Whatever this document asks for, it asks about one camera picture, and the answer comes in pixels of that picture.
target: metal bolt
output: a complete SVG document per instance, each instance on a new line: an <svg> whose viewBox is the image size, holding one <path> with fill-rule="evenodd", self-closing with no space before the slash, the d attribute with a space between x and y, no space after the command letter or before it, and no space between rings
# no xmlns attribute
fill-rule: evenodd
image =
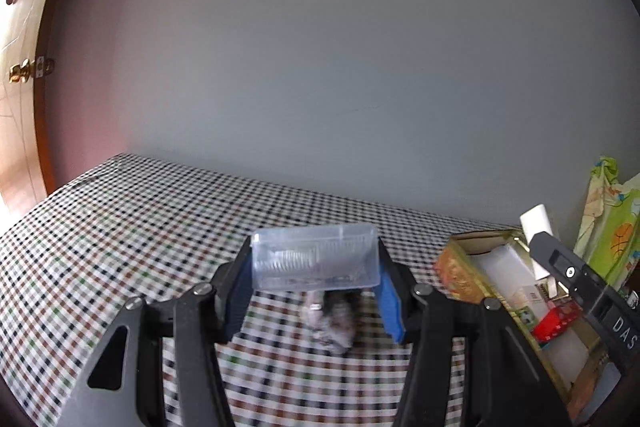
<svg viewBox="0 0 640 427"><path fill-rule="evenodd" d="M492 312L498 311L500 309L500 301L498 301L498 299L495 299L493 297L487 297L484 300L484 307L487 308L488 310L491 310Z"/></svg>
<svg viewBox="0 0 640 427"><path fill-rule="evenodd" d="M422 283L414 286L414 293L420 297L425 297L433 293L433 286L430 284Z"/></svg>
<svg viewBox="0 0 640 427"><path fill-rule="evenodd" d="M130 298L125 304L124 307L127 310L135 310L136 308L140 308L142 304L145 303L145 299L140 296Z"/></svg>
<svg viewBox="0 0 640 427"><path fill-rule="evenodd" d="M211 293L213 290L213 286L208 282L201 282L200 284L196 284L193 288L193 294L203 296L207 293Z"/></svg>

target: wall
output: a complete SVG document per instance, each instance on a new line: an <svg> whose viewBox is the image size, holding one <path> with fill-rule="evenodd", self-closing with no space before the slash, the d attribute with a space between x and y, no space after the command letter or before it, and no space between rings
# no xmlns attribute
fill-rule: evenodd
<svg viewBox="0 0 640 427"><path fill-rule="evenodd" d="M569 240L601 153L640 170L629 0L65 0L60 182L120 150Z"/></svg>

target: orange basketball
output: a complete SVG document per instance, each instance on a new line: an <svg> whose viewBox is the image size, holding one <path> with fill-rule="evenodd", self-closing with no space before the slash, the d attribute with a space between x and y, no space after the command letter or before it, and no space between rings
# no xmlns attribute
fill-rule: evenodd
<svg viewBox="0 0 640 427"><path fill-rule="evenodd" d="M626 245L631 241L633 233L634 226L631 223L622 223L613 231L610 249L614 259L619 259L626 250Z"/></svg>

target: bed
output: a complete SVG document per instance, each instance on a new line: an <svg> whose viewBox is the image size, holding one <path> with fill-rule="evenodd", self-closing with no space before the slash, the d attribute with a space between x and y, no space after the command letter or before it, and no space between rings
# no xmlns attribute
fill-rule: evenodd
<svg viewBox="0 0 640 427"><path fill-rule="evenodd" d="M432 262L451 233L501 228L341 198L133 154L60 188L0 245L0 374L38 426L53 426L83 363L133 295L165 300L208 280L258 227L374 223L395 261L442 288ZM390 425L409 349L364 298L344 357L314 343L301 296L255 293L241 333L218 346L238 425ZM180 425L172 343L163 346L167 419ZM460 416L462 345L454 342L447 424Z"/></svg>

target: transparent plastic box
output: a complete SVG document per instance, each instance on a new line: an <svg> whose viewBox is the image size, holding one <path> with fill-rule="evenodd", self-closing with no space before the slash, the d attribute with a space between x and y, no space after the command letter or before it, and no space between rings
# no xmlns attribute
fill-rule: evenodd
<svg viewBox="0 0 640 427"><path fill-rule="evenodd" d="M260 229L252 235L256 290L346 290L380 284L378 230L368 223Z"/></svg>

